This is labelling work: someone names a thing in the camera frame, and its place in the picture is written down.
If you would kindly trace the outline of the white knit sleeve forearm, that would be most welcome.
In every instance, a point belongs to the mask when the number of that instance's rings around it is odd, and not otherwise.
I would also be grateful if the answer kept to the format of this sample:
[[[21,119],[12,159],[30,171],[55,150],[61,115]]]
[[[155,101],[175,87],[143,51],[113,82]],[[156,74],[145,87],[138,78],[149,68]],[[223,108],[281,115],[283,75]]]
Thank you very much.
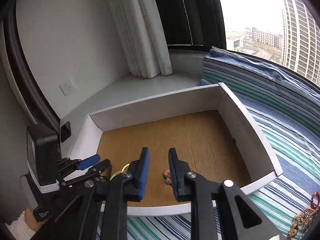
[[[6,228],[16,240],[30,240],[36,233],[27,226],[24,213],[25,211],[22,211],[18,219],[13,221],[11,224],[5,223]]]

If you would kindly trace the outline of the person's left hand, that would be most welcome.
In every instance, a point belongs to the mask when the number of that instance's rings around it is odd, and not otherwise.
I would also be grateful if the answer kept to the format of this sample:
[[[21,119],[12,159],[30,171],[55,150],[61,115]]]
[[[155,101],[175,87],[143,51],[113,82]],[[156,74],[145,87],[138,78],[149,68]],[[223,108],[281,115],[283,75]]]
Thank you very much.
[[[31,230],[37,232],[47,222],[47,220],[48,219],[38,222],[35,219],[31,209],[29,209],[29,207],[26,207],[26,210],[24,212],[24,221]]]

